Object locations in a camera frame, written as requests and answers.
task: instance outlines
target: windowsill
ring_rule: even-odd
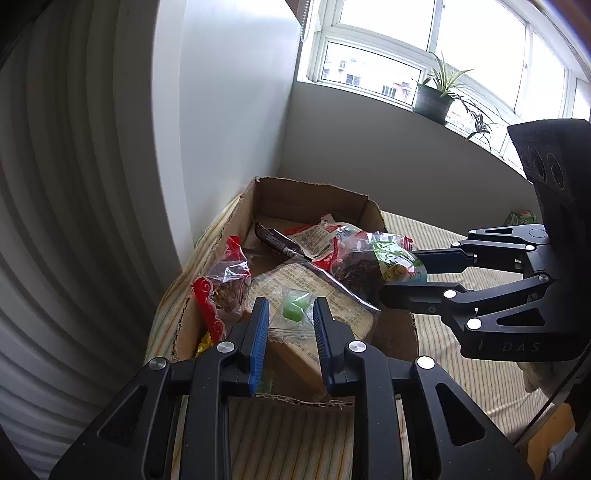
[[[329,88],[335,88],[335,89],[338,89],[338,90],[343,90],[345,92],[354,93],[356,95],[362,95],[364,97],[372,98],[374,100],[379,100],[380,102],[383,102],[383,103],[389,103],[392,106],[395,106],[397,108],[401,108],[403,110],[407,110],[409,112],[412,112],[413,111],[413,107],[411,105],[407,104],[407,103],[400,102],[398,100],[390,100],[390,99],[388,99],[388,98],[386,98],[386,97],[384,97],[382,95],[379,95],[377,93],[373,93],[373,92],[370,92],[368,90],[363,90],[363,89],[356,88],[356,87],[350,87],[350,86],[344,85],[342,83],[335,83],[335,82],[330,82],[330,81],[327,82],[325,80],[320,81],[320,82],[311,82],[308,79],[298,80],[298,82],[310,83],[310,84],[313,84],[313,85],[320,85],[320,86],[324,86],[324,87],[329,87]],[[456,133],[457,135],[460,135],[463,138],[466,138],[467,139],[467,137],[468,137],[468,133],[467,132],[464,132],[464,130],[456,127],[453,124],[448,123],[448,124],[442,125],[442,126],[445,127],[445,128],[447,128],[448,130]],[[519,165],[514,164],[512,161],[509,161],[506,158],[503,158],[500,155],[499,152],[497,152],[496,150],[489,149],[488,148],[488,144],[486,142],[483,142],[483,141],[479,140],[476,137],[472,137],[470,139],[470,141],[472,143],[474,143],[475,145],[478,145],[479,147],[481,147],[489,155],[492,155],[492,156],[498,158],[499,160],[501,160],[504,164],[506,164],[508,167],[512,168],[519,175],[521,175],[523,178],[525,178],[525,173],[524,173],[523,168],[522,168],[522,166],[520,164]]]

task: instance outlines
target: striped bedsheet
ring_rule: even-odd
[[[391,233],[414,239],[416,249],[448,248],[465,236],[383,212]],[[430,281],[457,281],[482,290],[519,280],[516,273],[469,267],[460,274],[433,274]],[[433,357],[509,438],[516,436],[545,403],[540,390],[527,393],[523,375],[514,362],[467,359],[452,331],[435,315],[415,314],[420,355]]]
[[[152,324],[152,331],[146,349],[146,361],[159,355],[166,356],[169,359],[172,357],[174,335],[177,331],[182,306],[189,294],[190,280],[203,268],[204,262],[212,250],[212,246],[220,238],[222,228],[233,211],[233,208],[236,206],[237,201],[238,197],[228,204],[220,213],[219,217],[212,222],[199,242],[197,242],[195,252],[191,256],[186,270],[163,296],[154,323]],[[392,213],[383,212],[383,216],[388,231],[413,238],[417,249],[446,248],[452,242],[465,238],[456,233]],[[517,279],[519,279],[519,275],[516,274],[478,268],[468,268],[461,274],[430,275],[429,278],[431,281],[458,281],[466,288],[474,290],[509,283]],[[525,427],[544,404],[546,398],[540,390],[533,393],[527,393],[525,391],[521,370],[519,370],[515,363],[462,358],[460,355],[460,345],[453,336],[452,331],[442,324],[439,317],[416,314],[415,322],[420,354],[433,357],[509,438],[515,436]],[[281,445],[281,442],[278,441],[280,439],[279,437],[274,440],[271,436],[269,438],[264,437],[265,441],[261,443],[260,435],[245,435],[244,427],[241,427],[241,423],[234,421],[242,418],[242,415],[249,412],[251,408],[252,405],[250,402],[238,401],[233,403],[231,409],[233,419],[231,428],[232,458],[236,478],[260,478],[261,472],[264,471],[268,475],[267,478],[284,478],[284,475],[290,476],[291,473],[290,478],[304,480],[309,478],[307,476],[309,469],[314,470],[316,467],[317,472],[318,466],[325,465],[325,462],[328,462],[331,467],[329,469],[330,475],[323,476],[323,478],[334,478],[337,480],[345,479],[349,476],[350,465],[343,461],[343,458],[347,457],[343,455],[343,452],[346,450],[350,452],[352,446],[347,444],[346,448],[336,449],[338,451],[335,450],[335,446],[339,444],[340,440],[337,441],[336,439],[340,438],[340,436],[345,435],[345,437],[350,439],[348,432],[353,421],[351,414],[347,414],[346,417],[341,418],[338,424],[335,423],[336,417],[333,418],[335,416],[334,413],[305,412],[304,414],[302,411],[296,415],[296,413],[292,412],[290,415],[295,415],[294,418],[301,418],[302,421],[293,421],[290,423],[281,420],[280,429],[282,433],[280,434],[280,438],[292,438],[294,435],[297,437],[296,434],[300,430],[300,434],[303,435],[307,430],[302,425],[309,424],[315,426],[316,442],[320,442],[320,445],[330,445],[332,447],[332,449],[320,448],[319,455],[313,456],[313,458],[306,456],[304,463],[302,463],[302,458],[298,457],[292,464],[287,462],[287,458],[284,458],[282,455],[282,450],[279,448]],[[405,474],[406,478],[410,480],[412,478],[410,454],[408,451],[404,412],[400,401],[397,402],[397,410],[400,419]],[[269,432],[275,431],[275,428],[271,427],[271,424],[273,424],[273,421],[279,421],[278,418],[280,417],[283,418],[284,416],[273,415],[269,419],[270,423],[267,427]],[[326,425],[330,426],[330,428],[324,428],[325,420]],[[181,411],[179,425],[183,423],[184,408]],[[343,425],[346,425],[344,432],[342,431]],[[322,431],[324,433],[322,435],[317,435],[319,428],[323,429]],[[173,479],[178,478],[181,433],[182,428],[179,428],[174,449]],[[300,443],[305,445],[305,440],[306,436],[302,436]],[[274,448],[272,457],[268,459],[262,458],[261,464],[245,461],[247,457],[261,458],[258,455],[253,455],[252,449],[254,447],[259,448],[259,444],[268,445],[270,441],[278,445],[277,448]],[[288,471],[288,464],[292,467],[297,464],[298,467],[295,470]],[[279,476],[269,476],[272,472],[278,472]]]

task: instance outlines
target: red snack bag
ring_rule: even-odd
[[[242,316],[250,284],[251,271],[240,238],[230,236],[222,256],[192,285],[195,300],[215,343],[226,337],[224,321],[236,322]]]
[[[287,228],[284,235],[302,247],[313,264],[330,271],[337,257],[339,237],[354,235],[361,229],[345,222],[336,222],[331,214],[324,215],[320,223]]]

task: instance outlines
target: plastic wrapper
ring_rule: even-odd
[[[269,338],[279,342],[314,338],[315,299],[311,292],[284,288],[281,304],[269,323]]]
[[[193,282],[193,294],[214,343],[226,337],[225,322],[237,322],[251,284],[251,271],[240,238],[230,236],[226,249],[207,271]]]
[[[201,355],[205,350],[207,350],[212,345],[213,345],[212,336],[209,332],[207,332],[205,335],[203,335],[203,338],[201,338],[199,345],[197,345],[197,353],[195,354],[195,356]]]
[[[274,270],[253,279],[253,287],[248,296],[247,306],[252,308],[257,296],[266,297],[271,306],[271,314],[279,309],[286,289],[311,292],[316,297],[327,297],[333,317],[350,324],[353,331],[364,338],[369,329],[364,325],[375,322],[380,309],[351,292],[326,270],[295,254]],[[307,312],[313,322],[311,310]]]
[[[331,214],[327,214],[317,224],[288,228],[283,233],[301,247],[304,255],[309,257],[314,265],[330,271],[337,255],[339,238],[360,231],[361,229],[355,225],[336,222]]]
[[[330,272],[360,298],[371,299],[386,283],[427,281],[427,270],[412,247],[412,239],[393,233],[340,236]]]

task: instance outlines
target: white wall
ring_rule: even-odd
[[[152,121],[160,189],[180,265],[194,249],[180,139],[180,66],[187,0],[160,2],[152,52]]]
[[[478,145],[363,95],[297,82],[279,175],[366,193],[389,212],[465,234],[511,210],[540,215],[532,185]]]
[[[284,0],[187,1],[180,151],[194,240],[251,178],[277,171],[299,32]]]

